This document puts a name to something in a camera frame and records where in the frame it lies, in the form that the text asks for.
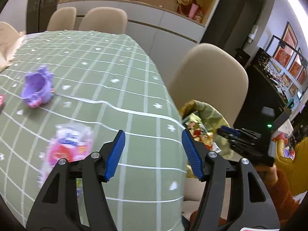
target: pink plastic package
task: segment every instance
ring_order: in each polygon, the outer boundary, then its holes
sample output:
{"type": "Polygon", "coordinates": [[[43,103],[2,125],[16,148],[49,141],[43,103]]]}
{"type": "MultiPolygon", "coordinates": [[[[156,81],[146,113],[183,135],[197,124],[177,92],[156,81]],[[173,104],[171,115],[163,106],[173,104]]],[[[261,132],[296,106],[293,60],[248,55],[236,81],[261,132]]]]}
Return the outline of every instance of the pink plastic package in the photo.
{"type": "Polygon", "coordinates": [[[56,136],[50,139],[46,153],[42,155],[43,165],[39,185],[43,186],[48,175],[59,159],[69,162],[86,158],[93,146],[93,130],[81,123],[67,123],[56,126],[56,136]]]}

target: picture frame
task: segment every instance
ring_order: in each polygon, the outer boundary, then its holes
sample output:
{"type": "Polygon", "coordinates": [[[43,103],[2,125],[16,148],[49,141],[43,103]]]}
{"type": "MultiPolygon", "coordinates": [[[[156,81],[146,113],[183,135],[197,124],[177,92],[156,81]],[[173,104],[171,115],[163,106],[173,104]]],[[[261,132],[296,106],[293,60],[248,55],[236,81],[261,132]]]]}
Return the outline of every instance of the picture frame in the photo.
{"type": "Polygon", "coordinates": [[[300,75],[297,78],[299,84],[303,85],[306,80],[306,77],[307,77],[307,71],[305,68],[303,68],[303,70],[301,71],[300,75]]]}
{"type": "MultiPolygon", "coordinates": [[[[294,33],[294,30],[289,22],[287,22],[287,26],[285,27],[285,31],[281,38],[283,41],[290,44],[293,48],[296,49],[298,45],[298,39],[294,33]]],[[[278,46],[273,58],[278,61],[283,67],[287,67],[290,59],[293,55],[294,51],[290,49],[288,46],[285,46],[283,49],[282,47],[278,46]]]]}
{"type": "Polygon", "coordinates": [[[296,54],[296,57],[291,65],[291,67],[289,68],[289,73],[294,77],[298,77],[301,69],[302,69],[302,64],[301,64],[301,57],[296,54]]]}
{"type": "Polygon", "coordinates": [[[287,88],[289,88],[291,86],[292,80],[290,79],[290,77],[288,77],[288,75],[286,73],[283,74],[282,80],[283,80],[283,82],[284,82],[284,84],[286,85],[287,88]]]}
{"type": "Polygon", "coordinates": [[[295,96],[296,92],[298,91],[298,87],[295,84],[292,84],[292,86],[289,88],[289,92],[291,96],[295,96]]]}

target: hand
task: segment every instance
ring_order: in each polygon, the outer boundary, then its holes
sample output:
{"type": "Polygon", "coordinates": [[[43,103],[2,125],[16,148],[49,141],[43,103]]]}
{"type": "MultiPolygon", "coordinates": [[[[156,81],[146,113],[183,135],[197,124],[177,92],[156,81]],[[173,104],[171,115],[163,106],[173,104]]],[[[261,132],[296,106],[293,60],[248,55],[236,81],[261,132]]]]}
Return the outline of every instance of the hand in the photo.
{"type": "Polygon", "coordinates": [[[257,165],[255,166],[255,169],[257,172],[264,172],[264,174],[260,175],[260,177],[266,186],[273,186],[277,183],[278,176],[277,167],[275,164],[272,167],[265,165],[257,165]]]}

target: person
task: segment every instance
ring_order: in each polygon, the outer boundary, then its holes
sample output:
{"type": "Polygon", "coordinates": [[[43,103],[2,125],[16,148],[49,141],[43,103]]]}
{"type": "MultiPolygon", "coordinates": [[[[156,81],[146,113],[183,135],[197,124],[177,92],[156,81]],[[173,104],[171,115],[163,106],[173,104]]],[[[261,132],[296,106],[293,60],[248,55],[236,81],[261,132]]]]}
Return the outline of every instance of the person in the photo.
{"type": "MultiPolygon", "coordinates": [[[[255,166],[255,169],[258,172],[263,172],[260,173],[260,177],[272,198],[280,225],[283,227],[299,207],[299,203],[292,197],[285,173],[283,170],[277,169],[276,165],[273,167],[258,165],[255,166]]],[[[197,211],[191,214],[190,226],[192,226],[196,216],[197,211]]],[[[225,223],[226,220],[220,218],[219,225],[224,225],[225,223]]]]}

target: light strip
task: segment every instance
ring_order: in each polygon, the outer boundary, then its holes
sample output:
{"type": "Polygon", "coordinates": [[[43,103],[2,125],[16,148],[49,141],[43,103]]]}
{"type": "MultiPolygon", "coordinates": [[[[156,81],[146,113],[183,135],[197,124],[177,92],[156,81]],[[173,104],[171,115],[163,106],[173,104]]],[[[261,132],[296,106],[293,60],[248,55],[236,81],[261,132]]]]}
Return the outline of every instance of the light strip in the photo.
{"type": "Polygon", "coordinates": [[[308,47],[308,16],[303,8],[303,6],[301,5],[301,3],[298,0],[288,0],[288,2],[290,3],[299,24],[301,25],[301,30],[304,33],[304,37],[306,40],[306,44],[308,47]]]}

